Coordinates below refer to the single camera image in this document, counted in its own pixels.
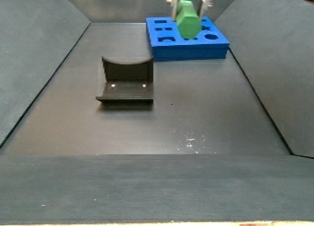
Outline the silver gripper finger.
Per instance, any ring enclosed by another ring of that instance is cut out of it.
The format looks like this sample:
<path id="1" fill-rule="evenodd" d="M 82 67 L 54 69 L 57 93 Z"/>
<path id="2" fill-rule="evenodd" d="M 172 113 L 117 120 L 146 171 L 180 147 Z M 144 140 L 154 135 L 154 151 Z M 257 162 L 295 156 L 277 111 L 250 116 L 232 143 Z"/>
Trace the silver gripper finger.
<path id="1" fill-rule="evenodd" d="M 172 8 L 173 8 L 172 18 L 173 18 L 173 20 L 176 20 L 176 18 L 177 18 L 177 9 L 178 9 L 178 0 L 166 0 L 166 1 L 172 5 Z"/>
<path id="2" fill-rule="evenodd" d="M 206 10 L 213 6 L 213 0 L 201 0 L 200 17 L 204 17 Z"/>

